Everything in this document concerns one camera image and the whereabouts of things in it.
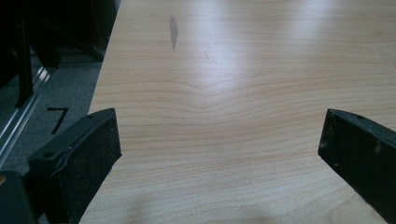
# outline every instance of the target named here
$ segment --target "dark stain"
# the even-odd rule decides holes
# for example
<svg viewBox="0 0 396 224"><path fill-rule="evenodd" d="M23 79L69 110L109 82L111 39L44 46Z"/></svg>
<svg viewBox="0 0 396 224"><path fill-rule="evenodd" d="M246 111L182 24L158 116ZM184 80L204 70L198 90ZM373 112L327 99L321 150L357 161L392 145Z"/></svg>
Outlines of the dark stain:
<svg viewBox="0 0 396 224"><path fill-rule="evenodd" d="M177 42L177 23L173 16L171 16L171 19L169 20L169 28L171 29L172 49L175 50Z"/></svg>

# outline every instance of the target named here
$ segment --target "wood grain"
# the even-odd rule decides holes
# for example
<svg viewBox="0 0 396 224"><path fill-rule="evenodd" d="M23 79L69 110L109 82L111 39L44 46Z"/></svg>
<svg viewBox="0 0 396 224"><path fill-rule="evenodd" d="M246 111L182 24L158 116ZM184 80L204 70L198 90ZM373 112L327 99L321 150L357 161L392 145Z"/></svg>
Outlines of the wood grain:
<svg viewBox="0 0 396 224"><path fill-rule="evenodd" d="M91 106L123 156L81 223L384 223L317 151L327 108L396 130L395 24L394 0L123 1Z"/></svg>

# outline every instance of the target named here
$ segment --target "black tape mark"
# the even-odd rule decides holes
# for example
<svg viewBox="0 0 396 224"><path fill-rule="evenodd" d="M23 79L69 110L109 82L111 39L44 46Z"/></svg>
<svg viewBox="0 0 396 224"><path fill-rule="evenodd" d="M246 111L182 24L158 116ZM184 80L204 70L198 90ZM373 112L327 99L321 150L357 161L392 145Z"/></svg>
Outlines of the black tape mark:
<svg viewBox="0 0 396 224"><path fill-rule="evenodd" d="M67 111L69 110L69 108L54 108L54 107L49 107L47 109L47 111L59 111L62 110L62 115L61 117L58 119L58 122L55 126L55 128L52 130L51 134L56 134L56 132L58 132L58 129L61 127L62 122L64 122L64 117L66 116Z"/></svg>

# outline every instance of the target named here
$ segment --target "wooden table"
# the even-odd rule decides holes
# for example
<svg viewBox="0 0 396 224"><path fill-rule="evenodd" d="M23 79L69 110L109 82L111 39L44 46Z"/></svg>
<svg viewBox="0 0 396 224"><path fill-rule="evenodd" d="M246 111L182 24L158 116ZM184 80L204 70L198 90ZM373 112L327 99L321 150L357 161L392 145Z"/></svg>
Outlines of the wooden table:
<svg viewBox="0 0 396 224"><path fill-rule="evenodd" d="M394 0L124 0L91 106L123 156L81 223L383 223L317 151L328 108L396 129L395 25Z"/></svg>

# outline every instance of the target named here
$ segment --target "screw hole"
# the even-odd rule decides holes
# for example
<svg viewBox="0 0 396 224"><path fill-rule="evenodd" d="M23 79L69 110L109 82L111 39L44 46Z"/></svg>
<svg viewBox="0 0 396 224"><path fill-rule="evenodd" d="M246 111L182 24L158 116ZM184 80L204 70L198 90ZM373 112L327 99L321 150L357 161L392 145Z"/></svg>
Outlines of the screw hole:
<svg viewBox="0 0 396 224"><path fill-rule="evenodd" d="M53 157L53 155L55 155L53 152L46 152L46 153L44 153L43 157L49 158L49 157Z"/></svg>
<svg viewBox="0 0 396 224"><path fill-rule="evenodd" d="M4 184L6 182L7 178L3 175L0 175L0 185Z"/></svg>

